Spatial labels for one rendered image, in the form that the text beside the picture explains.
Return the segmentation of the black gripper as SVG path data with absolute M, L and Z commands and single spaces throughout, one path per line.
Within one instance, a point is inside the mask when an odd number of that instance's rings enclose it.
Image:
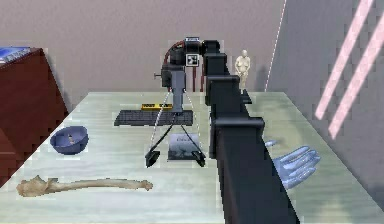
M 183 49 L 171 49 L 168 52 L 168 61 L 165 61 L 161 67 L 159 76 L 162 80 L 162 86 L 167 87 L 173 94 L 172 112 L 183 112 L 183 94 L 185 90 L 185 52 Z M 172 117 L 171 125 L 159 140 L 151 145 L 148 153 L 145 155 L 146 167 L 153 166 L 160 156 L 157 146 L 165 139 L 173 128 L 175 117 Z M 195 160 L 201 167 L 205 166 L 205 155 L 200 148 L 197 134 L 190 134 L 182 127 L 183 133 L 178 135 L 178 156 L 184 160 Z

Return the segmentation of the grey book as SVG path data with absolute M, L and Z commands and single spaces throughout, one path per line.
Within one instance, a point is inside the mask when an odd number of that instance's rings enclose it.
M 169 137 L 169 160 L 194 160 L 193 151 L 197 151 L 197 146 L 200 145 L 199 136 L 190 133 L 173 133 Z

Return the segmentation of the black keyboard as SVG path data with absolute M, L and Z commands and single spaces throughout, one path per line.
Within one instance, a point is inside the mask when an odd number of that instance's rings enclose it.
M 163 111 L 158 116 L 158 111 L 121 110 L 114 121 L 115 126 L 158 126 L 163 125 L 193 125 L 193 111 L 185 110 L 183 113 Z

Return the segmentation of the yellow flat bar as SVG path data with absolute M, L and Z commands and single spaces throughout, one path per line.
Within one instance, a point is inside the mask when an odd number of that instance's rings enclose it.
M 173 109 L 172 104 L 141 104 L 142 111 L 160 111 L 161 109 L 163 110 L 171 110 Z

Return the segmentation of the beige long bone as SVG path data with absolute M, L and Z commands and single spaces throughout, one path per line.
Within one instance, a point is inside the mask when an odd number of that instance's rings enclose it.
M 95 179 L 95 180 L 78 180 L 69 183 L 60 183 L 58 178 L 48 178 L 43 180 L 39 175 L 30 180 L 22 180 L 16 190 L 22 197 L 37 197 L 50 193 L 85 189 L 92 187 L 112 187 L 123 189 L 145 189 L 149 191 L 153 188 L 153 184 L 148 180 L 128 180 L 128 179 Z

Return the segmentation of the blue bowl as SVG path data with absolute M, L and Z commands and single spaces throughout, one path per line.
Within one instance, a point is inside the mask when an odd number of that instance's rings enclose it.
M 74 144 L 68 139 L 71 134 Z M 76 155 L 81 153 L 89 141 L 88 130 L 84 126 L 69 126 L 55 132 L 50 138 L 50 144 L 56 152 L 63 155 Z

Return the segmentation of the beige human figurine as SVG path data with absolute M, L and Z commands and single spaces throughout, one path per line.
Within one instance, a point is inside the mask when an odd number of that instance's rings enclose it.
M 239 89 L 244 92 L 246 89 L 246 80 L 250 69 L 250 57 L 246 49 L 241 51 L 241 55 L 235 61 L 235 73 L 239 76 Z

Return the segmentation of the pale blue glove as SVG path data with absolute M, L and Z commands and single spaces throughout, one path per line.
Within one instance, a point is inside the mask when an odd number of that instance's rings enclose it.
M 301 146 L 272 161 L 286 190 L 292 189 L 307 180 L 316 171 L 321 157 L 315 149 Z

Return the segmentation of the dark red cabinet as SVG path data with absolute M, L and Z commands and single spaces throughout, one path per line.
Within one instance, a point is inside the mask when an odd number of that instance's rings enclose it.
M 0 65 L 0 187 L 67 115 L 41 48 Z

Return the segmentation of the blue book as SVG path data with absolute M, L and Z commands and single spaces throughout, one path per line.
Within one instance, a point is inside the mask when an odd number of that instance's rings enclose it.
M 0 63 L 8 63 L 30 52 L 29 47 L 0 47 Z

